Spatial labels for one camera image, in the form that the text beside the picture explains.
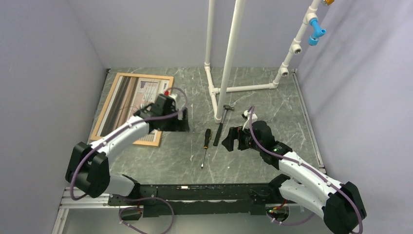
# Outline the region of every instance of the wooden frame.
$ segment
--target wooden frame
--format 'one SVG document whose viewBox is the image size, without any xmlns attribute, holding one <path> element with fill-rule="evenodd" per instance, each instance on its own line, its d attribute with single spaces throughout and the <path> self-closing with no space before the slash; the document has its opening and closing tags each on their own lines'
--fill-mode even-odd
<svg viewBox="0 0 413 234">
<path fill-rule="evenodd" d="M 172 85 L 173 77 L 117 73 L 90 140 L 99 140 L 125 123 L 135 111 L 154 102 L 159 93 Z M 134 144 L 159 146 L 161 136 L 162 132 L 154 130 Z"/>
</svg>

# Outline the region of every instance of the screwdriver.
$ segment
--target screwdriver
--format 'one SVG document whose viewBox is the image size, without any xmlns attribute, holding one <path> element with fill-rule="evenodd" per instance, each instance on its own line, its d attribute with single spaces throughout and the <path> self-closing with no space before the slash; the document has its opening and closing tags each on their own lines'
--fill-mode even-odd
<svg viewBox="0 0 413 234">
<path fill-rule="evenodd" d="M 205 156 L 207 155 L 207 149 L 208 149 L 208 144 L 209 144 L 209 140 L 211 140 L 211 129 L 207 129 L 205 131 L 205 141 L 204 141 L 204 159 L 202 160 L 202 164 L 201 164 L 201 169 L 204 168 L 204 162 L 205 162 Z"/>
</svg>

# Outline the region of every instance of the white pipe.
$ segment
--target white pipe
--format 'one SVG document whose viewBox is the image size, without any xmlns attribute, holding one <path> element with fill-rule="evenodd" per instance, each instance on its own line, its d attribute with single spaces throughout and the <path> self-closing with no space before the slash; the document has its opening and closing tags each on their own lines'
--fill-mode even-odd
<svg viewBox="0 0 413 234">
<path fill-rule="evenodd" d="M 214 11 L 215 11 L 215 0 L 209 0 L 208 26 L 206 28 L 205 66 L 209 66 L 210 64 L 211 44 L 212 44 L 212 27 L 214 26 Z"/>
<path fill-rule="evenodd" d="M 217 98 L 214 92 L 214 85 L 212 84 L 211 68 L 209 66 L 205 66 L 205 72 L 206 72 L 206 78 L 208 79 L 209 96 L 211 97 L 212 109 L 214 110 L 214 116 L 215 116 L 217 114 Z"/>
<path fill-rule="evenodd" d="M 226 89 L 226 92 L 239 92 L 239 91 L 251 91 L 251 90 L 259 90 L 259 89 L 275 89 L 273 83 L 269 84 L 257 84 L 257 85 L 247 85 L 247 86 L 239 86 L 239 87 L 229 87 Z M 221 91 L 220 88 L 215 88 L 214 92 L 218 94 Z"/>
<path fill-rule="evenodd" d="M 232 16 L 232 24 L 231 24 L 231 30 L 229 32 L 228 47 L 226 49 L 224 71 L 222 74 L 222 82 L 221 82 L 222 93 L 220 93 L 220 97 L 218 100 L 218 109 L 217 109 L 217 113 L 215 114 L 216 123 L 221 122 L 221 118 L 222 118 L 222 110 L 223 110 L 224 101 L 225 101 L 226 88 L 228 86 L 229 74 L 231 72 L 232 61 L 234 59 L 235 47 L 237 44 L 238 34 L 240 32 L 241 19 L 243 18 L 244 7 L 245 7 L 245 0 L 235 1 L 234 15 Z"/>
<path fill-rule="evenodd" d="M 294 46 L 294 48 L 296 48 L 297 45 L 300 46 L 301 39 L 302 39 L 302 37 L 303 37 L 305 31 L 307 30 L 307 27 L 308 27 L 308 21 L 310 20 L 310 18 L 317 17 L 316 12 L 317 12 L 317 8 L 318 8 L 320 2 L 321 2 L 321 0 L 313 0 L 311 5 L 308 7 L 307 12 L 305 13 L 304 19 L 302 20 L 301 27 L 298 30 L 297 35 L 294 38 L 293 42 L 291 43 L 290 49 L 288 50 L 288 54 L 287 54 L 284 62 L 282 62 L 280 68 L 278 69 L 278 73 L 275 76 L 275 79 L 273 81 L 275 87 L 278 87 L 280 79 L 283 76 L 283 74 L 284 75 L 286 74 L 285 73 L 286 71 L 287 71 L 287 74 L 288 74 L 288 65 L 290 64 L 290 61 L 291 61 L 291 59 L 294 55 L 294 52 L 295 52 L 294 49 L 293 49 L 293 46 Z"/>
</svg>

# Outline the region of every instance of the plumbing pipe structure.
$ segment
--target plumbing pipe structure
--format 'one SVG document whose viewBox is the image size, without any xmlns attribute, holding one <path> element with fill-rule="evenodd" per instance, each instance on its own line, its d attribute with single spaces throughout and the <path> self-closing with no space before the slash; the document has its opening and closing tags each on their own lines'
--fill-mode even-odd
<svg viewBox="0 0 413 234">
<path fill-rule="evenodd" d="M 314 27 L 314 33 L 309 38 L 309 42 L 311 38 L 314 39 L 314 41 L 318 42 L 319 37 L 325 34 L 325 30 L 321 29 L 318 25 L 318 17 L 316 15 L 316 12 L 317 12 L 317 8 L 320 2 L 321 1 L 325 2 L 326 0 L 313 0 L 311 5 L 307 9 L 307 12 L 305 13 L 304 19 L 302 20 L 301 27 L 296 37 L 293 39 L 293 42 L 290 45 L 288 54 L 285 57 L 284 62 L 281 64 L 280 68 L 278 69 L 275 79 L 269 84 L 258 84 L 258 85 L 248 85 L 248 86 L 228 88 L 228 82 L 229 82 L 228 79 L 229 79 L 229 75 L 231 72 L 232 61 L 234 59 L 235 47 L 237 44 L 238 34 L 240 31 L 241 19 L 244 13 L 245 1 L 246 0 L 235 1 L 234 15 L 232 17 L 231 30 L 229 33 L 228 47 L 226 50 L 221 87 L 216 88 L 214 87 L 214 84 L 212 83 L 211 67 L 210 67 L 212 28 L 213 28 L 213 23 L 214 23 L 215 0 L 209 0 L 208 26 L 207 26 L 207 32 L 206 32 L 205 72 L 206 72 L 206 77 L 208 79 L 208 91 L 211 97 L 212 108 L 214 111 L 214 118 L 215 118 L 216 123 L 221 122 L 223 106 L 224 106 L 225 96 L 227 92 L 251 91 L 251 90 L 259 90 L 259 89 L 275 89 L 278 87 L 281 77 L 286 77 L 289 75 L 288 65 L 293 55 L 297 55 L 302 52 L 300 43 L 309 24 Z M 330 4 L 333 2 L 333 0 L 327 0 L 327 1 Z M 220 94 L 218 103 L 216 99 L 217 94 Z"/>
</svg>

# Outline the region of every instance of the blue tap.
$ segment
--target blue tap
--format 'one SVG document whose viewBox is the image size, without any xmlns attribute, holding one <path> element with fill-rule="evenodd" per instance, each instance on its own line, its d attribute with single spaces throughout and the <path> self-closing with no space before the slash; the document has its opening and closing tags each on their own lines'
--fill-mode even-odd
<svg viewBox="0 0 413 234">
<path fill-rule="evenodd" d="M 324 36 L 324 34 L 327 32 L 325 29 L 322 29 L 319 25 L 319 21 L 317 18 L 311 19 L 310 20 L 310 25 L 313 26 L 314 32 L 308 39 L 308 44 L 310 45 L 317 45 L 319 42 L 319 38 Z"/>
</svg>

